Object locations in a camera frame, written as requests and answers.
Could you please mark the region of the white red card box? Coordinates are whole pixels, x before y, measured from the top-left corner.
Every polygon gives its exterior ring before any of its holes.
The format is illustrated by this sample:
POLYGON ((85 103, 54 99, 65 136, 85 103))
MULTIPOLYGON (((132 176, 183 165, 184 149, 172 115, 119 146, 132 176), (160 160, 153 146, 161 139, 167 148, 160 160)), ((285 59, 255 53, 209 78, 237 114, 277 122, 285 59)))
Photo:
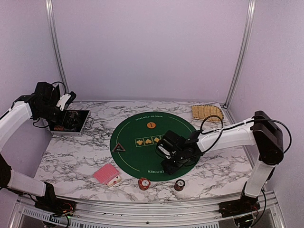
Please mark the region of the white red card box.
POLYGON ((120 175, 114 176, 108 183, 107 186, 111 187, 113 185, 116 185, 117 183, 119 183, 121 181, 121 177, 120 175))

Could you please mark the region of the black triangular all-in button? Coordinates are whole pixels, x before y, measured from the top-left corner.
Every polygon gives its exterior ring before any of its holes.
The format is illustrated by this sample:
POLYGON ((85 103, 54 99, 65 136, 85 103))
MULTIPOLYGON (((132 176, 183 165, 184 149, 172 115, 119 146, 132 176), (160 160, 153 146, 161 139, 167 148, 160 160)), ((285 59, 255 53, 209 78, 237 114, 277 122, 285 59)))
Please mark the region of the black triangular all-in button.
POLYGON ((111 152, 124 152, 125 148, 118 142, 111 152))

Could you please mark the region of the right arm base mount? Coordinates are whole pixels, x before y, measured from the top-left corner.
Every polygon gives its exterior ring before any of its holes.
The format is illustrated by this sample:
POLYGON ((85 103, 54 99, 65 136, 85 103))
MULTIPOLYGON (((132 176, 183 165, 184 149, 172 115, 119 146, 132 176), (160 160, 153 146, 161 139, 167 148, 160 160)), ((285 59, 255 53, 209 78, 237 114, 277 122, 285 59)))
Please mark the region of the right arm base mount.
POLYGON ((241 201, 238 199, 221 202, 218 205, 218 212, 222 215, 223 218, 241 215, 252 211, 258 211, 261 208, 260 204, 256 201, 251 203, 249 201, 241 201))

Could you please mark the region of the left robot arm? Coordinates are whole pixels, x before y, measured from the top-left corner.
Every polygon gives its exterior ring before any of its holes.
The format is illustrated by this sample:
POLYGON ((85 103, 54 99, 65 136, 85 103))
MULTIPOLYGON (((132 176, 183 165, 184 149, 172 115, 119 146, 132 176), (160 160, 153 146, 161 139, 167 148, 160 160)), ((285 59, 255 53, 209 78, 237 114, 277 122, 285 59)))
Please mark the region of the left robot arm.
MULTIPOLYGON (((59 87, 47 82, 38 82, 34 93, 17 98, 11 108, 0 117, 0 148, 26 121, 45 119, 61 124, 65 115, 65 106, 75 94, 60 94, 59 87)), ((0 187, 21 193, 34 195, 49 211, 56 211, 60 201, 55 196, 52 184, 31 178, 14 171, 3 156, 0 157, 0 187)))

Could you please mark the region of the woven bamboo tray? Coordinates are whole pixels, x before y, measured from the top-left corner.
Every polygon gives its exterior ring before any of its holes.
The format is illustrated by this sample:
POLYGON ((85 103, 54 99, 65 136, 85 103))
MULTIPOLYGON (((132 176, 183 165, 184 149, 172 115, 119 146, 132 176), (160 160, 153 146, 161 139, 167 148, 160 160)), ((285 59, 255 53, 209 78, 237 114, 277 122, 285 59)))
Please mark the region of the woven bamboo tray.
POLYGON ((192 118, 197 120, 204 120, 209 116, 214 115, 215 117, 209 118, 207 121, 209 122, 220 122, 218 117, 223 121, 224 120, 224 114, 222 110, 211 104, 205 104, 205 105, 193 105, 191 106, 192 110, 192 118))

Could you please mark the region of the round green poker mat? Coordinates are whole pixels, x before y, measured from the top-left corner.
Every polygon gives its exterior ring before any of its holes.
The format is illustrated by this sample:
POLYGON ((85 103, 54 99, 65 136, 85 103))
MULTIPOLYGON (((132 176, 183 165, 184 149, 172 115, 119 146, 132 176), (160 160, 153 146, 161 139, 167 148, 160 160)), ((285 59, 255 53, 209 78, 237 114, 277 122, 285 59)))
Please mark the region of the round green poker mat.
POLYGON ((121 170, 135 178, 150 181, 170 181, 186 175, 196 165, 188 163, 176 173, 166 174, 161 166, 165 156, 157 151, 158 141, 171 130, 185 138, 195 131, 195 127, 185 119, 165 112, 144 112, 122 121, 113 131, 110 151, 120 143, 124 152, 111 152, 112 158, 121 170), (147 123, 156 127, 149 129, 147 123))

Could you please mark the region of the right aluminium frame post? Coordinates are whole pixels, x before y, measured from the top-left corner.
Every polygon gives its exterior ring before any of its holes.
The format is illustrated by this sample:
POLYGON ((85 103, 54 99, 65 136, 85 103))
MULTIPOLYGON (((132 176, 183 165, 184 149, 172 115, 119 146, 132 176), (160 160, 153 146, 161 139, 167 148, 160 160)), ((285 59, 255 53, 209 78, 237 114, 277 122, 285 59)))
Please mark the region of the right aluminium frame post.
POLYGON ((233 99, 234 93, 236 91, 238 81, 241 76, 242 66, 243 66, 244 59, 245 59, 247 49, 248 49, 248 45, 250 42, 253 21, 254 21, 254 14, 256 11, 256 3, 257 3, 256 0, 250 0, 248 2, 247 16, 246 16, 244 33, 243 33, 243 37, 242 37, 242 41, 241 41, 240 51, 239 51, 239 55, 237 58, 237 63, 236 63, 236 67, 234 70, 233 77, 232 77, 232 81, 231 81, 231 84, 230 84, 230 87, 228 90, 228 94, 227 94, 226 100, 223 105, 226 109, 228 109, 232 103, 232 99, 233 99))

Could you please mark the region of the dark red poker chip stack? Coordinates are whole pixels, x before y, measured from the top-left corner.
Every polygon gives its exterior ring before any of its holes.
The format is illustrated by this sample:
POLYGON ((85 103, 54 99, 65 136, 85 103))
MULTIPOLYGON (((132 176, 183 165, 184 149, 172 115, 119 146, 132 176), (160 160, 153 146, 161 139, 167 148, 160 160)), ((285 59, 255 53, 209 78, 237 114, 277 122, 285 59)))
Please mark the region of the dark red poker chip stack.
POLYGON ((185 187, 185 181, 182 179, 178 179, 176 180, 175 184, 174 184, 174 189, 176 191, 182 191, 185 187))

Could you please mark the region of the front aluminium rail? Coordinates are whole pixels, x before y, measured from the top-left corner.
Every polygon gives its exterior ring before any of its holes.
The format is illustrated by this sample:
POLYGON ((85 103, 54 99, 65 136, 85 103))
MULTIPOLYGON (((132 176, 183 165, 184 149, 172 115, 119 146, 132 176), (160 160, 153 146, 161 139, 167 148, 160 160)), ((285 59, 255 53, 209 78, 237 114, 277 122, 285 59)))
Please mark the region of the front aluminium rail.
POLYGON ((255 222, 257 228, 286 227, 276 195, 259 196, 259 212, 222 217, 219 204, 239 198, 239 193, 197 200, 171 202, 115 202, 74 199, 74 214, 53 218, 35 208, 28 196, 18 197, 10 228, 238 228, 255 222))

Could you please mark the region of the orange big blind button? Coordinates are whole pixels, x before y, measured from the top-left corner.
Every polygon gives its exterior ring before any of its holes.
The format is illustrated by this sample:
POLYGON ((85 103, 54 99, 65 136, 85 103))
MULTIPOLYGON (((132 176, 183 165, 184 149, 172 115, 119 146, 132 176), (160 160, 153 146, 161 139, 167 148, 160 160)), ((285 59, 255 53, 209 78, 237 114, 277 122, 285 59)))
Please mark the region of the orange big blind button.
POLYGON ((154 123, 154 122, 149 122, 149 123, 147 123, 147 127, 148 127, 149 129, 154 129, 154 128, 156 127, 156 123, 154 123))

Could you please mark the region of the aluminium frame post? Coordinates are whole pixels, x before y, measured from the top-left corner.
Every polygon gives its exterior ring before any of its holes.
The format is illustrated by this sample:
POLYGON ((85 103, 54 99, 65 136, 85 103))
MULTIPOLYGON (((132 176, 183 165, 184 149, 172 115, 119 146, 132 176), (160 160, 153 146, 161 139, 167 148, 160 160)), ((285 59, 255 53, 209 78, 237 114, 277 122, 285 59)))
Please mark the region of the aluminium frame post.
POLYGON ((62 57, 61 57, 61 53, 60 53, 58 37, 57 37, 55 15, 54 15, 54 10, 53 10, 53 1, 45 0, 45 3, 46 3, 47 19, 48 19, 48 24, 49 24, 50 36, 51 36, 51 41, 52 41, 53 50, 54 50, 54 54, 55 54, 55 60, 56 60, 57 68, 58 68, 58 72, 59 72, 59 77, 60 77, 61 82, 64 85, 64 88, 69 93, 70 89, 68 87, 67 78, 66 78, 66 74, 65 74, 65 70, 64 70, 64 65, 63 65, 63 61, 62 61, 62 57))
POLYGON ((256 11, 256 3, 257 3, 256 0, 250 0, 248 2, 247 16, 246 16, 244 33, 243 33, 243 37, 242 37, 242 41, 241 41, 240 51, 239 51, 239 55, 237 58, 237 63, 236 63, 236 67, 234 70, 233 77, 232 77, 232 81, 231 81, 231 84, 230 84, 230 87, 228 90, 228 94, 227 94, 226 100, 223 105, 226 109, 228 109, 232 103, 232 99, 233 99, 234 93, 236 91, 238 81, 241 76, 242 66, 243 66, 244 59, 245 59, 247 49, 248 49, 248 45, 250 42, 253 21, 254 21, 254 14, 256 11))

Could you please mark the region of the left aluminium frame post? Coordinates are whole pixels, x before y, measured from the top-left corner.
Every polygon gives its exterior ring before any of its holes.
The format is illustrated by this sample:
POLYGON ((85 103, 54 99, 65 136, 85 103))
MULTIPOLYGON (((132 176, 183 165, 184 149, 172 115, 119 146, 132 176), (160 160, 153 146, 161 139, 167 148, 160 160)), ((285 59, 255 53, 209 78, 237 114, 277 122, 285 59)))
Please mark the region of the left aluminium frame post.
POLYGON ((54 10, 53 10, 53 1, 45 0, 45 3, 46 3, 47 19, 48 19, 48 24, 49 24, 50 36, 51 36, 51 41, 52 41, 53 50, 54 50, 54 54, 55 54, 55 60, 56 60, 57 68, 58 68, 58 72, 59 72, 59 77, 60 77, 61 82, 64 85, 64 88, 69 93, 70 89, 68 87, 67 78, 66 78, 66 74, 65 74, 65 70, 64 70, 64 65, 63 65, 63 61, 62 61, 62 57, 61 57, 61 53, 60 53, 58 37, 57 37, 55 15, 54 15, 54 10))

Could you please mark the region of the pink playing card deck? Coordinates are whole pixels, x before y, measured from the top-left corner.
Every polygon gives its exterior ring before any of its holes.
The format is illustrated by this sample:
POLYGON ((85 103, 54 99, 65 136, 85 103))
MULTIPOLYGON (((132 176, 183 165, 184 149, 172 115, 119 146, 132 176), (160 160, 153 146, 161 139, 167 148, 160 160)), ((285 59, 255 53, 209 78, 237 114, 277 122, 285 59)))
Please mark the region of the pink playing card deck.
POLYGON ((119 175, 119 171, 112 164, 106 164, 97 170, 93 174, 93 177, 97 179, 99 183, 107 185, 107 183, 117 175, 119 175))

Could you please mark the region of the aluminium poker chip case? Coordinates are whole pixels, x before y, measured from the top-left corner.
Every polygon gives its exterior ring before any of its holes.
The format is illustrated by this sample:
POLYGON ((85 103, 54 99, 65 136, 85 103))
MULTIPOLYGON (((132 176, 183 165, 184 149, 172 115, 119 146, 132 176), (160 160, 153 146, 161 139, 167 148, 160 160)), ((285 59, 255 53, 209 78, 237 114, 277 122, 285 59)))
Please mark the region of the aluminium poker chip case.
POLYGON ((53 135, 82 136, 84 130, 90 130, 94 117, 89 110, 65 110, 59 123, 50 122, 49 130, 53 135))

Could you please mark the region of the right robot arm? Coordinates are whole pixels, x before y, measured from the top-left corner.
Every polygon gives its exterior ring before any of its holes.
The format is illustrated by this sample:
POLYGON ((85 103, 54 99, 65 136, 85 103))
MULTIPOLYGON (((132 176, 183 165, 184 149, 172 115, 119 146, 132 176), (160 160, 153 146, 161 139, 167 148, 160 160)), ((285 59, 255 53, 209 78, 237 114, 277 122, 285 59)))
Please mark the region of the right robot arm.
POLYGON ((157 142, 156 149, 165 157, 161 162, 164 172, 174 174, 188 162, 197 162, 208 152, 238 146, 257 146, 259 156, 244 185, 241 198, 235 203, 237 211, 245 213, 254 205, 254 199, 287 152, 280 125, 283 123, 271 119, 265 112, 256 111, 252 118, 242 122, 208 132, 199 129, 188 138, 167 131, 157 142))

